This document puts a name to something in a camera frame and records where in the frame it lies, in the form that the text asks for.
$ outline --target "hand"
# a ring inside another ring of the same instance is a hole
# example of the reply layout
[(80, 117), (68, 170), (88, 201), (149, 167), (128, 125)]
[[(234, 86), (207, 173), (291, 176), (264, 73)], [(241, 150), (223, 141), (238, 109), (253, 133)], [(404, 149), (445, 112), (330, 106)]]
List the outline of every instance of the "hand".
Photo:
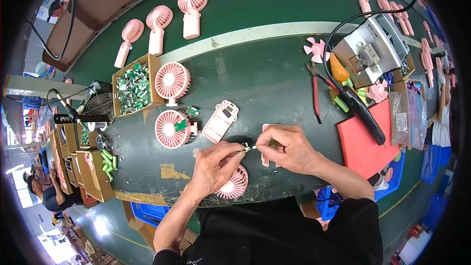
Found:
[[(281, 147), (276, 150), (270, 147), (272, 139)], [(270, 125), (260, 134), (256, 145), (268, 160), (294, 173), (312, 175), (316, 162), (324, 157), (312, 148), (299, 126)]]
[(201, 201), (229, 181), (245, 156), (245, 152), (234, 152), (243, 149), (241, 144), (220, 141), (197, 152), (193, 178), (187, 184), (194, 200)]

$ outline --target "box of circuit boards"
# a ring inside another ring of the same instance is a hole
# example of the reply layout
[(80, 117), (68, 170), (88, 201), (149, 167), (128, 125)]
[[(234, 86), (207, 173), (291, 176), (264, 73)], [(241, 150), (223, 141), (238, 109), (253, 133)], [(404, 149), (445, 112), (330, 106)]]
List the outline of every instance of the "box of circuit boards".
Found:
[(160, 60), (148, 53), (113, 74), (115, 116), (132, 115), (164, 104), (154, 84), (159, 69)]

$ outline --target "man's left hand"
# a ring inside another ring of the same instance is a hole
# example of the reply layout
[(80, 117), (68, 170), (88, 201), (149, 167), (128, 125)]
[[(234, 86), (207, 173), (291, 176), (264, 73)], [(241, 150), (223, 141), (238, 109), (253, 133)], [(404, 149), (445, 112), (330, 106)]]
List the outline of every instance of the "man's left hand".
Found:
[(220, 141), (198, 151), (193, 179), (187, 184), (192, 198), (201, 201), (226, 184), (245, 156), (245, 152), (234, 152), (243, 149), (241, 144)]

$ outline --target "label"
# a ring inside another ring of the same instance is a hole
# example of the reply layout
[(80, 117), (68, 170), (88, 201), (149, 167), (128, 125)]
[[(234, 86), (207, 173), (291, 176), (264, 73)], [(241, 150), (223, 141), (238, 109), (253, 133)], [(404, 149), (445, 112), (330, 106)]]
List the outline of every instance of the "label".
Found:
[(407, 115), (406, 113), (396, 114), (396, 131), (407, 131)]

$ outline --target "plastic bag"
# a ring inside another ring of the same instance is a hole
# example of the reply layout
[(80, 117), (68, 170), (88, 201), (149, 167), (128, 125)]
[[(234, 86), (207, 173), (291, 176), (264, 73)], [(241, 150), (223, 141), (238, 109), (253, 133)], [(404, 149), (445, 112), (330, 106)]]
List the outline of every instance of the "plastic bag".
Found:
[(389, 93), (392, 145), (423, 149), (427, 135), (427, 103), (411, 89)]

